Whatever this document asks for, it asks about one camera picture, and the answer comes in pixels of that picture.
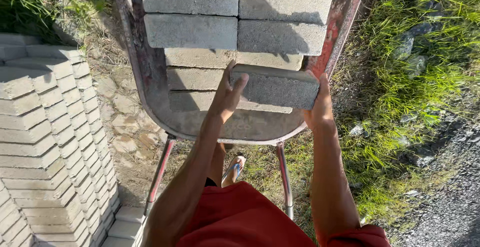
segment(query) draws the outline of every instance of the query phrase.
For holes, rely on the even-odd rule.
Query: hand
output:
[[[311,111],[304,110],[304,118],[307,126],[314,132],[321,131],[326,126],[335,125],[332,112],[332,97],[330,96],[330,87],[328,85],[327,74],[320,76],[320,89],[318,90],[315,104]]]
[[[233,111],[237,108],[237,104],[240,100],[240,95],[248,82],[248,74],[242,73],[241,79],[235,83],[235,86],[230,86],[230,73],[233,66],[235,66],[235,60],[230,61],[227,68],[223,72],[222,80],[218,85],[215,97],[213,98],[212,105],[208,109],[208,114],[211,116],[220,116],[222,123],[225,123],[227,119],[233,114]]]

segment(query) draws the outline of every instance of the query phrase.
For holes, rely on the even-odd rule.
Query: stack of concrete bricks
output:
[[[332,0],[143,0],[151,47],[320,55]]]
[[[12,34],[0,35],[0,60],[0,178],[22,220],[12,228],[26,218],[24,240],[99,246],[120,201],[88,64],[74,47]]]
[[[303,55],[321,54],[331,2],[143,0],[149,44],[165,47],[171,110],[207,110],[231,60],[298,71]],[[245,98],[237,108],[292,111]]]

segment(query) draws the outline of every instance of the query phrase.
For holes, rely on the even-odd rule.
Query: wheelbarrow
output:
[[[157,197],[157,190],[167,160],[177,137],[195,140],[206,111],[172,112],[169,107],[167,65],[163,48],[148,45],[144,25],[142,0],[115,0],[122,21],[125,44],[135,76],[141,103],[153,121],[168,133],[147,197],[148,216]],[[308,56],[304,70],[311,70],[318,78],[323,72],[328,77],[339,59],[361,0],[333,0],[327,19],[327,34],[321,56]],[[219,143],[247,145],[275,145],[285,191],[285,213],[293,219],[293,197],[284,154],[284,141],[306,127],[301,109],[290,114],[238,109],[224,125]]]

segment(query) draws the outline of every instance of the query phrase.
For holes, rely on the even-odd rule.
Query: wheelbarrow leg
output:
[[[289,171],[287,169],[287,160],[285,160],[285,149],[283,141],[276,144],[276,154],[280,163],[280,173],[282,174],[283,190],[285,191],[285,213],[290,219],[293,219],[293,198],[290,187]]]
[[[159,189],[160,182],[162,182],[163,173],[165,172],[165,167],[167,166],[167,161],[169,159],[172,148],[177,141],[177,137],[174,135],[168,134],[166,139],[165,146],[163,147],[162,156],[158,160],[158,166],[156,168],[155,175],[153,176],[152,185],[150,186],[150,191],[147,197],[147,203],[145,205],[145,211],[143,214],[148,217],[150,210],[153,207],[153,204],[157,197],[157,190]]]

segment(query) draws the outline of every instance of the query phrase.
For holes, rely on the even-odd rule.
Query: person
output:
[[[229,84],[225,69],[195,144],[153,205],[143,246],[315,246],[299,226],[246,182],[236,182],[245,158],[234,158],[222,179],[222,124],[234,113],[248,75]],[[321,246],[390,246],[384,230],[361,227],[343,170],[327,75],[305,121],[313,132],[311,214]]]

